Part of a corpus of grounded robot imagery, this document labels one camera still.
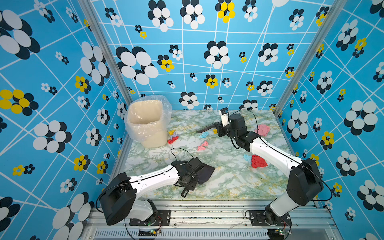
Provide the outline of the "cartoon face hand brush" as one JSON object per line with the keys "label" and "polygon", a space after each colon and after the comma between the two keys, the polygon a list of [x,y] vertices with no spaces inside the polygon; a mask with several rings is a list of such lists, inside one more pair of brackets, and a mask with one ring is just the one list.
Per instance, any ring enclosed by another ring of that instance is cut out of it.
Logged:
{"label": "cartoon face hand brush", "polygon": [[216,127],[215,127],[215,124],[211,124],[211,125],[208,125],[208,126],[206,126],[206,127],[203,127],[202,129],[200,129],[200,130],[197,130],[197,133],[198,134],[202,134],[202,133],[204,133],[204,132],[207,132],[208,130],[210,130],[210,129],[215,129]]}

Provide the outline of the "black dustpan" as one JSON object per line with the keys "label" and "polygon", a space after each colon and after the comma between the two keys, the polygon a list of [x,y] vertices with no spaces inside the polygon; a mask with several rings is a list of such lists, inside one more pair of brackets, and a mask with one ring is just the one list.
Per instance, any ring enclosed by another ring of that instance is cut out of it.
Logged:
{"label": "black dustpan", "polygon": [[203,164],[202,167],[195,173],[195,176],[198,178],[198,184],[202,185],[207,182],[214,173],[214,171],[214,167],[209,166],[207,164]]}

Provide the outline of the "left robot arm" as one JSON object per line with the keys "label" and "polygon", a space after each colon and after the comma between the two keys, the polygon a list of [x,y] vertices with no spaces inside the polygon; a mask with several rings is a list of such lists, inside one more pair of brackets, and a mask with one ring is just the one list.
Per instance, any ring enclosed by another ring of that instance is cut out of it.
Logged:
{"label": "left robot arm", "polygon": [[136,219],[145,225],[152,225],[160,216],[151,200],[140,197],[166,186],[178,185],[183,188],[181,196],[185,198],[197,185],[207,182],[215,168],[192,158],[189,161],[174,161],[158,171],[128,177],[118,174],[98,197],[108,226],[125,220]]}

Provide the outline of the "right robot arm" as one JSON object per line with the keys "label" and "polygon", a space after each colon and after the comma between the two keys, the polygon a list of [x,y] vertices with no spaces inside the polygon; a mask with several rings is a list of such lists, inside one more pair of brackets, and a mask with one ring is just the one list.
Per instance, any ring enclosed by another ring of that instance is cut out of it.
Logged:
{"label": "right robot arm", "polygon": [[265,208],[265,221],[277,225],[289,212],[307,205],[323,189],[324,183],[316,162],[303,160],[271,145],[261,135],[248,131],[241,114],[230,114],[228,108],[220,110],[221,121],[215,123],[218,136],[227,136],[236,149],[263,158],[288,177],[286,190]]}

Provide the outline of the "pink paper scrap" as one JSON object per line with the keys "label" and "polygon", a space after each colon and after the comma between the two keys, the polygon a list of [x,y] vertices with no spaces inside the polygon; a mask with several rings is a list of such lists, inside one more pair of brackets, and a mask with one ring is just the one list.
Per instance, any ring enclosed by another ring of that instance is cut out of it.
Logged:
{"label": "pink paper scrap", "polygon": [[207,146],[209,146],[209,143],[207,141],[204,141],[200,146],[197,147],[197,151],[203,151],[206,149]]}
{"label": "pink paper scrap", "polygon": [[255,129],[255,132],[262,137],[266,137],[270,130],[271,128],[267,125],[258,125],[257,129]]}

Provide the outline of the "light blue paper scrap right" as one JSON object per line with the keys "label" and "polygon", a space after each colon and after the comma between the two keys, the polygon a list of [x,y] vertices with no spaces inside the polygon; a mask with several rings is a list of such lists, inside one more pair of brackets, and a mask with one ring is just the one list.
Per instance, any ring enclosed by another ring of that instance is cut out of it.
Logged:
{"label": "light blue paper scrap right", "polygon": [[249,156],[249,155],[243,155],[243,158],[244,158],[247,162],[251,162],[251,161],[252,161],[252,156]]}

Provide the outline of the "light blue paper scrap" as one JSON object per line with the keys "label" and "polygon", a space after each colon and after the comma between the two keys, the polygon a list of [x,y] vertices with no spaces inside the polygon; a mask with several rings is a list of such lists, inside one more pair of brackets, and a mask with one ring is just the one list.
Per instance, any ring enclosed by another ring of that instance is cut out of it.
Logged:
{"label": "light blue paper scrap", "polygon": [[209,135],[209,132],[203,132],[199,137],[205,139]]}
{"label": "light blue paper scrap", "polygon": [[249,155],[243,155],[243,158],[244,158],[247,162],[251,162],[251,161],[252,161],[252,156],[249,156]]}

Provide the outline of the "light blue paper scrap left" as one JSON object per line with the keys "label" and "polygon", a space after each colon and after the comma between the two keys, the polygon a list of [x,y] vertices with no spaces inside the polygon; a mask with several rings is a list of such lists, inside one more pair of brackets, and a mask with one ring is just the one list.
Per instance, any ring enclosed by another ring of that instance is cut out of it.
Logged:
{"label": "light blue paper scrap left", "polygon": [[199,137],[205,139],[209,135],[209,132],[203,132]]}

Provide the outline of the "pink paper scrap left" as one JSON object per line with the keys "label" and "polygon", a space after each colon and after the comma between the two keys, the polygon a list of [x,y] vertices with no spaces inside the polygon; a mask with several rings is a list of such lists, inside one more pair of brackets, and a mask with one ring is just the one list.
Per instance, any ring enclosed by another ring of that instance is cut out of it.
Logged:
{"label": "pink paper scrap left", "polygon": [[207,141],[204,141],[200,146],[197,147],[197,151],[203,151],[206,149],[207,146],[209,146],[209,143]]}

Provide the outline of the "red paper scrap right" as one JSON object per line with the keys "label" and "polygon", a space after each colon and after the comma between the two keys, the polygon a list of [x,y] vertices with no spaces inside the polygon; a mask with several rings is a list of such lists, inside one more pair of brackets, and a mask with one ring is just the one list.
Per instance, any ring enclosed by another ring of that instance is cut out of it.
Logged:
{"label": "red paper scrap right", "polygon": [[251,166],[252,168],[257,169],[257,168],[265,168],[268,166],[268,164],[266,160],[263,159],[262,157],[257,155],[252,155]]}

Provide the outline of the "red paper scrap by bin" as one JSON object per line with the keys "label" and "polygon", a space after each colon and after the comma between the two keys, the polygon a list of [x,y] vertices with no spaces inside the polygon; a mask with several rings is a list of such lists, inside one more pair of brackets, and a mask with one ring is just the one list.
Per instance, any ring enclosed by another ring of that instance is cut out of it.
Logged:
{"label": "red paper scrap by bin", "polygon": [[171,144],[172,144],[173,142],[175,142],[178,138],[179,138],[179,136],[171,137],[171,138],[168,140],[168,144],[171,145]]}

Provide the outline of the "beige trash bin with liner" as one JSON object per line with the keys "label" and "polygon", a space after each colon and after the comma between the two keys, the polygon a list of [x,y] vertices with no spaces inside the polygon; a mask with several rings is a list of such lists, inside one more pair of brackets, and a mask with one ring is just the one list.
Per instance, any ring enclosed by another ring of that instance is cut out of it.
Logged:
{"label": "beige trash bin with liner", "polygon": [[158,148],[168,142],[172,105],[162,95],[146,96],[132,102],[124,122],[130,138],[144,148]]}

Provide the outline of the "aluminium frame rail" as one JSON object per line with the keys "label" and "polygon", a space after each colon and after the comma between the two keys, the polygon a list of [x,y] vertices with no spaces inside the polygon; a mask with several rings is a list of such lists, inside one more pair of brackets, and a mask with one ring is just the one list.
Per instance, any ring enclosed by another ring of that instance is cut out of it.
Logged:
{"label": "aluminium frame rail", "polygon": [[341,240],[327,209],[317,203],[297,208],[268,225],[263,200],[154,200],[162,217],[151,226],[123,220],[108,226],[92,212],[82,240]]}

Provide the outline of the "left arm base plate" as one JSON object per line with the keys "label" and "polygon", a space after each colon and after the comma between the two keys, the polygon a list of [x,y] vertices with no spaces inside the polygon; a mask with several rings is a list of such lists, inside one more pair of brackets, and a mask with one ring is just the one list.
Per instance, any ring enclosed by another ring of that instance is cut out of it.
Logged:
{"label": "left arm base plate", "polygon": [[130,226],[169,226],[171,220],[170,210],[157,210],[147,220],[130,219]]}

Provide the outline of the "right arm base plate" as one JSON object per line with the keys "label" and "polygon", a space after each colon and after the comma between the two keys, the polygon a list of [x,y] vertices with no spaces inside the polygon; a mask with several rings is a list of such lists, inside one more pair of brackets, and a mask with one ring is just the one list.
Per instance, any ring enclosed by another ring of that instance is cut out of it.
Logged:
{"label": "right arm base plate", "polygon": [[250,210],[246,214],[253,227],[291,227],[291,216],[286,213],[278,217],[272,211]]}

